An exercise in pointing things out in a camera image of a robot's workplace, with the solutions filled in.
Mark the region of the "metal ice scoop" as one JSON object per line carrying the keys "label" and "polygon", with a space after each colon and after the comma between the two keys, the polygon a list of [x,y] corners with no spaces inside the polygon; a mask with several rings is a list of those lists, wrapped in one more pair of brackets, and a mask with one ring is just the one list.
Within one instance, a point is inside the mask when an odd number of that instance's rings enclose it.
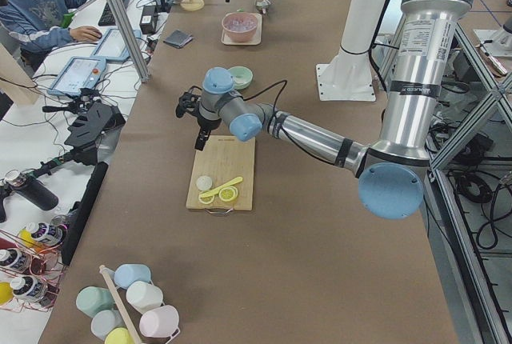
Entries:
{"label": "metal ice scoop", "polygon": [[261,0],[256,1],[254,4],[257,12],[259,12],[262,15],[268,14],[270,7],[271,7],[271,1],[270,0]]}

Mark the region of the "pile of clear ice cubes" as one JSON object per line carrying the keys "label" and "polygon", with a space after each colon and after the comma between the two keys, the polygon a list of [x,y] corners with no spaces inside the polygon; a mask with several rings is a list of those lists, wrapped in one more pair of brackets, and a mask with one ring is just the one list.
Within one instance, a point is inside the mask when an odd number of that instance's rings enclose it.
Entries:
{"label": "pile of clear ice cubes", "polygon": [[258,21],[255,16],[229,16],[223,22],[223,27],[231,32],[235,33],[245,33],[252,30],[255,30],[257,27]]}

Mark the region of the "wooden cutting board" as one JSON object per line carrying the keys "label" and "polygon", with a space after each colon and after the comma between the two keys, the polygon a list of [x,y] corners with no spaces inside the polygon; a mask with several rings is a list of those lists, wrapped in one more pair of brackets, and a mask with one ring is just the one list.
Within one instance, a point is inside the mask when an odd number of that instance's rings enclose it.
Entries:
{"label": "wooden cutting board", "polygon": [[[250,211],[253,208],[255,139],[240,142],[235,136],[212,135],[203,151],[196,151],[186,198],[189,210],[233,209]],[[203,204],[198,197],[201,191],[196,181],[201,176],[212,179],[215,188],[241,177],[242,181],[233,184],[238,196],[232,202],[223,202],[217,195],[211,204]]]}

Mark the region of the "white round lemon half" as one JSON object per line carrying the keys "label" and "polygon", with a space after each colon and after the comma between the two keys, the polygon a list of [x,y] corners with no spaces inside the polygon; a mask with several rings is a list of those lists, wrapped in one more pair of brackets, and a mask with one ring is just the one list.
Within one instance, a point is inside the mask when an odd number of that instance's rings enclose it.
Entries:
{"label": "white round lemon half", "polygon": [[195,182],[199,191],[208,191],[213,187],[213,179],[208,175],[199,176]]}

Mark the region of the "yellow plastic knife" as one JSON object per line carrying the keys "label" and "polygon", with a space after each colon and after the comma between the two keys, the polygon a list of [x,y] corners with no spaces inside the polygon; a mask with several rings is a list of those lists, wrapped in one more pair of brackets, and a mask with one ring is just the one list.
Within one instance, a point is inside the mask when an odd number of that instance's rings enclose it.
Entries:
{"label": "yellow plastic knife", "polygon": [[213,188],[212,190],[208,190],[206,192],[201,192],[198,197],[199,198],[208,198],[211,196],[215,196],[223,188],[226,188],[228,186],[235,186],[235,185],[239,184],[240,182],[243,182],[243,177],[237,176],[236,178],[233,178],[233,179],[229,180],[228,182],[225,182],[225,183],[221,184],[220,186]]}

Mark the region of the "black power adapter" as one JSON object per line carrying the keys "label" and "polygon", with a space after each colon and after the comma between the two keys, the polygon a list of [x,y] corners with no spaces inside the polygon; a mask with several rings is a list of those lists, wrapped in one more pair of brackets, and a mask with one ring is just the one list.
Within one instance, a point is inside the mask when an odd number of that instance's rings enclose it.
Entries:
{"label": "black power adapter", "polygon": [[143,34],[154,34],[158,23],[158,8],[156,5],[146,5],[142,8],[139,28]]}

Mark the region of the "blue teach pendant far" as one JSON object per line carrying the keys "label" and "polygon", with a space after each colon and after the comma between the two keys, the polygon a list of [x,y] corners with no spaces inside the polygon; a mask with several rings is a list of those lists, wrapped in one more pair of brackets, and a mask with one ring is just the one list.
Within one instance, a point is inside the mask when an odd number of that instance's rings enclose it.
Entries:
{"label": "blue teach pendant far", "polygon": [[93,52],[93,58],[104,58],[108,62],[125,62],[130,54],[119,29],[109,28],[102,36]]}

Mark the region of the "light blue cup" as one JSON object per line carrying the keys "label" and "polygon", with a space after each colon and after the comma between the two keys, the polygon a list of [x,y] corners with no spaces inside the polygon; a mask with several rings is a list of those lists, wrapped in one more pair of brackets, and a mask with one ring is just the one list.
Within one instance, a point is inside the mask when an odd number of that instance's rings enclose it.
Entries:
{"label": "light blue cup", "polygon": [[134,282],[152,283],[150,268],[145,264],[121,264],[114,272],[114,283],[117,287],[128,289]]}

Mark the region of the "black water bottle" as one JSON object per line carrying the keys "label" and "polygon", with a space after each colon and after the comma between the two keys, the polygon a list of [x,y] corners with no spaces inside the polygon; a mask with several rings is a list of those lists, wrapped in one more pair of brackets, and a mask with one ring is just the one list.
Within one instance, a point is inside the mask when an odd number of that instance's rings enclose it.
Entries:
{"label": "black water bottle", "polygon": [[33,176],[12,170],[6,173],[5,180],[14,192],[41,210],[52,210],[58,205],[58,197]]}

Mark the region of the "seated person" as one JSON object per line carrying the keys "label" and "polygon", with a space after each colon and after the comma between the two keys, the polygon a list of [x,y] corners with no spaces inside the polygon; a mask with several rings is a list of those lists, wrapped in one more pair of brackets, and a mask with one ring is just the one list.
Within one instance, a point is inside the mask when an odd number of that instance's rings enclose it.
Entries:
{"label": "seated person", "polygon": [[18,41],[22,60],[37,70],[54,48],[75,42],[96,42],[102,33],[94,26],[65,28],[64,16],[88,0],[7,0],[1,24]]}

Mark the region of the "pink cup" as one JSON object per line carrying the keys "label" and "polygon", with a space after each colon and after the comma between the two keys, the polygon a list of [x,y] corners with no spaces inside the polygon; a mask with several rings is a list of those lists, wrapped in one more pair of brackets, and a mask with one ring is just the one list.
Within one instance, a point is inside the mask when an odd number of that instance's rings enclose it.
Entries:
{"label": "pink cup", "polygon": [[179,313],[171,305],[164,305],[145,312],[140,319],[142,335],[150,338],[171,338],[179,334]]}

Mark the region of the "mint green cup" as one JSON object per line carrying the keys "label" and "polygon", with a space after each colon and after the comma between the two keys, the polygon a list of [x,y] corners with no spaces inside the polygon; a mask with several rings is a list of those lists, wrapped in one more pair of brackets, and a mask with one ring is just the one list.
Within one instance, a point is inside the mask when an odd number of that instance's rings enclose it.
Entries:
{"label": "mint green cup", "polygon": [[107,288],[88,286],[80,290],[75,304],[81,312],[93,318],[100,311],[112,309],[114,300]]}

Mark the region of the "grey blue cup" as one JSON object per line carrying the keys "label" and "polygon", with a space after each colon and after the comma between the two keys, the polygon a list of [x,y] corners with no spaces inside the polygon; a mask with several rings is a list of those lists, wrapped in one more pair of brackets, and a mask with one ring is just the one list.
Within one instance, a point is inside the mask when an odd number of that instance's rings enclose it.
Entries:
{"label": "grey blue cup", "polygon": [[105,340],[114,329],[124,327],[125,324],[118,310],[102,310],[93,317],[90,330],[100,340]]}

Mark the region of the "yellow cup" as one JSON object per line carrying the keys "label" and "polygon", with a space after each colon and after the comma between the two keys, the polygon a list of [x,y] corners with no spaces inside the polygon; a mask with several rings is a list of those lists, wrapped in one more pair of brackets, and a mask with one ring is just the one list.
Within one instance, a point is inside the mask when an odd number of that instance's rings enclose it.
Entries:
{"label": "yellow cup", "polygon": [[113,329],[105,338],[105,344],[134,344],[130,332],[125,327]]}

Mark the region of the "aluminium frame post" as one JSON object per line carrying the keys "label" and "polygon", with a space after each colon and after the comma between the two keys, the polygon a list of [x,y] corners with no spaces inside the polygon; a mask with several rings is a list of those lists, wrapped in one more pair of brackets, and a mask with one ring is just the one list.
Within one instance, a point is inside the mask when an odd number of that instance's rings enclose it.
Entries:
{"label": "aluminium frame post", "polygon": [[142,83],[147,82],[149,80],[150,73],[142,51],[140,50],[138,40],[133,33],[133,28],[126,13],[126,8],[124,7],[122,0],[107,0],[107,2],[113,13],[116,25],[122,34],[138,76]]}

